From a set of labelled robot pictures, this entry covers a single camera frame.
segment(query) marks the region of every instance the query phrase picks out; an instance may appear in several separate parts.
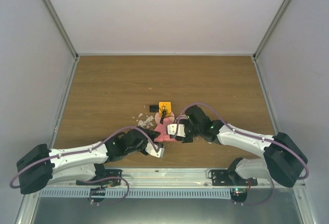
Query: wooden table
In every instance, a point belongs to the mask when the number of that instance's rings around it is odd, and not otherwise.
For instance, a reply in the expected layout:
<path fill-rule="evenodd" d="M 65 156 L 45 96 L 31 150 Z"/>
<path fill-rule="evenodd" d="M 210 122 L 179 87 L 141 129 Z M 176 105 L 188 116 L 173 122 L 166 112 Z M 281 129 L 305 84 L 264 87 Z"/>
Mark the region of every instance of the wooden table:
<path fill-rule="evenodd" d="M 250 57 L 90 56 L 80 58 L 55 148 L 88 145 L 137 125 L 138 115 L 143 113 L 143 120 L 154 115 L 149 105 L 159 101 L 171 101 L 177 115 L 186 105 L 203 102 L 239 128 L 273 134 Z M 165 147 L 161 159 L 134 153 L 110 165 L 227 167 L 237 157 L 255 158 L 202 138 L 188 144 L 166 142 Z"/>

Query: red wire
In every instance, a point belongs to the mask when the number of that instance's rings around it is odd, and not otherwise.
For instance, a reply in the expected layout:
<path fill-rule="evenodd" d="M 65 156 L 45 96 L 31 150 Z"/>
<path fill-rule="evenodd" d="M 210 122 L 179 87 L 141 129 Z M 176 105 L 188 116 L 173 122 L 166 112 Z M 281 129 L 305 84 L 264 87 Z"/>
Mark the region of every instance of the red wire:
<path fill-rule="evenodd" d="M 250 190 L 250 188 L 251 188 L 251 181 L 250 181 L 250 179 L 247 179 L 247 181 L 248 181 L 248 185 L 249 185 L 247 191 L 249 192 L 249 190 Z"/>

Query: yellow box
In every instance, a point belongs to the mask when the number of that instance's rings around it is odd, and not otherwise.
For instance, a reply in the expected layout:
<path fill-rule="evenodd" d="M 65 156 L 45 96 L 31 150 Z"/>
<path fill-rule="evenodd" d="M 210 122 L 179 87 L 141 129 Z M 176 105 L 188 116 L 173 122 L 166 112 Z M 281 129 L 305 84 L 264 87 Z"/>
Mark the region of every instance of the yellow box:
<path fill-rule="evenodd" d="M 171 115 L 171 102 L 159 102 L 159 113 L 162 116 L 162 110 L 167 110 L 166 117 Z"/>

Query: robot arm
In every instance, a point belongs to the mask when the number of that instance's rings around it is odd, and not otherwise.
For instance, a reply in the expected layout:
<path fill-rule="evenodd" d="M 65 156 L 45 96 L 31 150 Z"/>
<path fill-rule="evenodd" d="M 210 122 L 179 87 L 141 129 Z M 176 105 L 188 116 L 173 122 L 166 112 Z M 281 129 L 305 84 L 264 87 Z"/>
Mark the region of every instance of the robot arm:
<path fill-rule="evenodd" d="M 151 130 L 143 130 L 152 140 L 159 133 Z M 153 145 L 138 130 L 132 129 L 127 133 L 119 133 L 105 143 L 100 142 L 69 149 L 51 149 L 46 144 L 40 144 L 26 154 L 17 162 L 17 170 L 21 171 L 28 165 L 43 159 L 44 163 L 32 166 L 30 169 L 19 175 L 22 194 L 30 194 L 41 190 L 48 184 L 63 181 L 89 181 L 106 177 L 104 163 L 123 159 L 126 155 L 134 152 L 142 152 L 145 155 L 152 155 L 161 158 L 164 154 L 162 144 Z"/>
<path fill-rule="evenodd" d="M 294 186 L 303 171 L 303 165 L 290 152 L 265 140 L 272 140 L 288 147 L 307 163 L 305 155 L 285 133 L 278 133 L 275 136 L 262 135 L 236 128 L 230 124 L 225 125 L 220 120 L 211 121 L 196 105 L 189 107 L 185 114 L 188 119 L 180 121 L 177 132 L 177 137 L 183 143 L 193 142 L 193 137 L 201 136 L 208 142 L 235 146 L 260 157 L 260 159 L 253 160 L 235 159 L 227 169 L 233 183 L 239 179 L 261 177 L 272 178 L 285 187 Z M 177 124 L 168 125 L 167 133 L 174 136 L 176 129 Z"/>

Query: white wall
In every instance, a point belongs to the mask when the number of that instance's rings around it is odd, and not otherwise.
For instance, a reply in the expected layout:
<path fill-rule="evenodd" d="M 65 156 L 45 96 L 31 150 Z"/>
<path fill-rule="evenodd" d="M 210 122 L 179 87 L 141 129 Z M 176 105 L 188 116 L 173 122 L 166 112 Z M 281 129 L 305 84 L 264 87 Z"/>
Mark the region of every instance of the white wall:
<path fill-rule="evenodd" d="M 282 0 L 51 0 L 78 53 L 252 54 Z"/>
<path fill-rule="evenodd" d="M 9 180 L 25 153 L 49 142 L 73 58 L 41 0 L 0 7 L 0 222 L 9 224 L 22 200 Z"/>
<path fill-rule="evenodd" d="M 293 0 L 260 54 L 279 125 L 308 157 L 306 185 L 328 223 L 329 0 Z"/>

